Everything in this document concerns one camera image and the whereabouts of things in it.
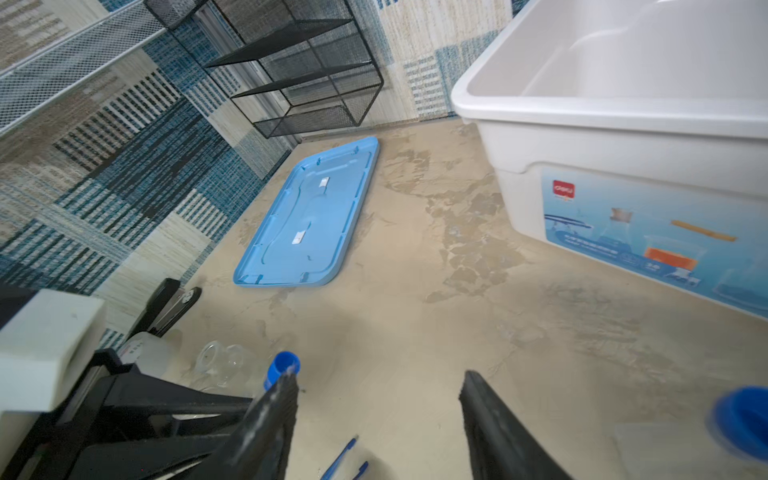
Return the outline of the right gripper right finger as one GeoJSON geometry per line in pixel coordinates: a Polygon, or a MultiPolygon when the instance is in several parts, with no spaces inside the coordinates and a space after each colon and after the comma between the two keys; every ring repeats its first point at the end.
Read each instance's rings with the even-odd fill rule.
{"type": "Polygon", "coordinates": [[[571,479],[478,372],[465,372],[459,401],[474,479],[571,479]]]}

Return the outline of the white plastic storage bin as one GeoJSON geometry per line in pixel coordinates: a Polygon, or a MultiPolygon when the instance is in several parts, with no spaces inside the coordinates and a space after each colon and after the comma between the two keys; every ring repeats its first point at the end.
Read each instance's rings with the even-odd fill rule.
{"type": "Polygon", "coordinates": [[[455,84],[513,228],[767,314],[767,5],[531,1],[455,84]]]}

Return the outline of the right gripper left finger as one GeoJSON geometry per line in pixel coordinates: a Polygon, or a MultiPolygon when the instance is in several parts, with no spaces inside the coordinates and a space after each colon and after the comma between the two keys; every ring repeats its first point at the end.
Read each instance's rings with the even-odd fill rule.
{"type": "Polygon", "coordinates": [[[257,401],[228,439],[181,479],[283,479],[296,425],[299,386],[286,373],[257,401]]]}

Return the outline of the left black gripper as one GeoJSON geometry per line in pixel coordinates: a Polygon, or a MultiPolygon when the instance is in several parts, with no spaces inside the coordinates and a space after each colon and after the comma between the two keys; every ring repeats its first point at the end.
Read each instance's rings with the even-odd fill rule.
{"type": "MultiPolygon", "coordinates": [[[[1,328],[37,292],[4,291],[1,328]]],[[[1,410],[1,475],[181,479],[228,439],[252,403],[144,375],[97,348],[55,410],[1,410]]]]}

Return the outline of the blue-capped test tube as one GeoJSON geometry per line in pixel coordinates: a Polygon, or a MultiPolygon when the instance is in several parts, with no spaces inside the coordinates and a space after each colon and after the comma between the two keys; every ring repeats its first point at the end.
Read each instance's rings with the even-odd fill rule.
{"type": "Polygon", "coordinates": [[[296,354],[290,351],[277,353],[265,374],[263,382],[264,391],[268,391],[284,374],[298,374],[300,369],[301,361],[296,354]]]}
{"type": "Polygon", "coordinates": [[[767,465],[767,388],[744,386],[718,398],[706,419],[707,456],[733,465],[767,465]]]}

